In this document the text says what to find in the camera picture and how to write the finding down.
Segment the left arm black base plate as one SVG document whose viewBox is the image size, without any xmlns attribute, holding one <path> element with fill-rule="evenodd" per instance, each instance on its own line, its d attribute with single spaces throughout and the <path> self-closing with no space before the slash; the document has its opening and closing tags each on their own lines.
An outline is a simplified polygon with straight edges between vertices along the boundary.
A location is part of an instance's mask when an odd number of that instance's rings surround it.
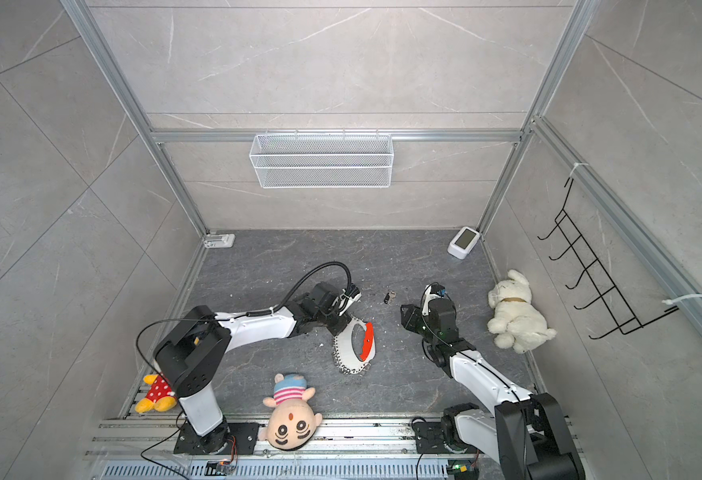
<svg viewBox="0 0 702 480">
<path fill-rule="evenodd" d="M 237 455 L 252 455 L 258 441 L 260 424 L 255 422 L 228 423 L 224 421 L 206 436 L 200 436 L 188 421 L 179 431 L 174 454 L 230 455 L 236 447 Z"/>
</svg>

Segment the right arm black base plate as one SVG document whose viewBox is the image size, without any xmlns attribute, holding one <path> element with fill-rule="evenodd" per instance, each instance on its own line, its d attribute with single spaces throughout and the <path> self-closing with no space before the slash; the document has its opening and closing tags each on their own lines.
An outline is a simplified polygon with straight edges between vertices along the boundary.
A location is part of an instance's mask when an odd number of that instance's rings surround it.
<svg viewBox="0 0 702 480">
<path fill-rule="evenodd" d="M 410 422 L 414 433 L 418 454 L 463 454 L 466 447 L 457 447 L 448 443 L 440 422 L 428 422 L 416 417 Z"/>
</svg>

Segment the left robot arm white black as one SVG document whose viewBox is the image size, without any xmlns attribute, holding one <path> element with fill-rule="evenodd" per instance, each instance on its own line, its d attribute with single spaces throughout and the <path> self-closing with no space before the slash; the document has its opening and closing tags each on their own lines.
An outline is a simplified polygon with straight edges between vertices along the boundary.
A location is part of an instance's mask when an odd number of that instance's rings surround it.
<svg viewBox="0 0 702 480">
<path fill-rule="evenodd" d="M 228 351 L 302 335 L 316 325 L 337 336 L 349 325 L 346 310 L 359 296 L 354 285 L 340 291 L 321 282 L 281 307 L 255 313 L 225 314 L 202 305 L 177 321 L 155 348 L 153 360 L 175 392 L 187 423 L 205 439 L 225 423 L 210 383 Z"/>
</svg>

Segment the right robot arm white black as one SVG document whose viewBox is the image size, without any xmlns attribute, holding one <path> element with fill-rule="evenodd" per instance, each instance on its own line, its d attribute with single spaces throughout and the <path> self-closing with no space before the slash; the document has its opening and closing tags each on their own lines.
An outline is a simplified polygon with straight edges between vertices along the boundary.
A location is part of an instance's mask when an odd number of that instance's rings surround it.
<svg viewBox="0 0 702 480">
<path fill-rule="evenodd" d="M 427 358 L 481 403 L 444 411 L 442 436 L 456 450 L 473 447 L 499 466 L 506 479 L 586 477 L 565 415 L 548 393 L 515 384 L 459 335 L 457 310 L 444 293 L 400 307 L 401 325 L 422 338 Z"/>
</svg>

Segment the metal keyring holder red handle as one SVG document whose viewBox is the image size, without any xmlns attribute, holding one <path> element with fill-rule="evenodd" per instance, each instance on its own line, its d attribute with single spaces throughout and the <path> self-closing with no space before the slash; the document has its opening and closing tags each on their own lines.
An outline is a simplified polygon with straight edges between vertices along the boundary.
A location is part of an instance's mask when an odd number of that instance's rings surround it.
<svg viewBox="0 0 702 480">
<path fill-rule="evenodd" d="M 374 326 L 352 317 L 349 324 L 334 338 L 334 361 L 341 373 L 365 373 L 376 354 Z"/>
</svg>

